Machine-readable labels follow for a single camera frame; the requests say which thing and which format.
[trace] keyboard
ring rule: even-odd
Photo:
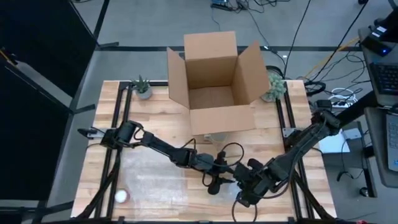
[[[381,94],[398,95],[398,63],[372,63],[370,68]]]
[[[398,116],[386,114],[388,168],[398,172]]]

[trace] wood plank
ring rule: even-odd
[[[305,128],[310,124],[310,108],[302,81],[288,81],[295,122]],[[118,82],[104,82],[94,125],[99,128],[110,127],[116,100]],[[285,110],[285,122],[289,125]],[[244,146],[246,163],[249,158],[267,162],[270,158],[284,153],[280,135],[279,120],[275,103],[256,100],[251,103],[257,129],[229,133],[226,141],[205,141],[203,136],[195,136],[197,150],[216,155],[229,142],[238,142]],[[141,101],[133,95],[129,119],[140,122],[145,130],[174,146],[182,146],[193,136],[190,133],[189,111],[169,99],[168,88],[154,87],[154,95]],[[226,149],[228,162],[236,161],[241,155],[240,149],[231,146]],[[72,216],[78,215],[90,202],[99,187],[105,150],[93,146],[87,150],[83,171]],[[322,157],[317,151],[310,151],[304,157],[307,179],[310,189],[331,215],[335,208],[323,166]],[[113,219],[125,216],[126,220],[157,221],[231,221],[231,206],[239,189],[234,185],[223,185],[218,195],[209,195],[202,184],[202,175],[194,170],[175,167],[166,157],[151,149],[125,149],[118,188],[126,189],[131,196],[126,203],[115,203]],[[286,221],[294,216],[290,191],[272,200],[258,203],[259,221]],[[237,205],[238,221],[251,221],[254,207]]]

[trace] potted plant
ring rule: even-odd
[[[284,86],[285,81],[280,75],[273,72],[268,73],[268,79],[271,88],[267,93],[261,96],[261,99],[265,102],[275,102],[276,99],[280,99],[286,92]]]
[[[132,81],[134,84],[134,89],[136,90],[137,96],[142,99],[146,100],[152,96],[152,88],[149,85],[149,80],[143,80],[141,75],[139,75],[138,81]]]

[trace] black wall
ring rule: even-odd
[[[0,47],[74,97],[96,41],[67,0],[1,0]]]
[[[0,200],[47,200],[68,113],[4,64],[0,61]]]

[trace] succulent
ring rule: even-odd
[[[132,80],[134,84],[134,89],[137,90],[139,93],[145,93],[149,89],[149,80],[143,80],[141,75],[139,75],[138,81]]]
[[[269,83],[271,84],[271,89],[261,96],[261,99],[266,102],[275,102],[276,99],[280,99],[286,92],[284,86],[285,80],[276,73],[268,73]]]

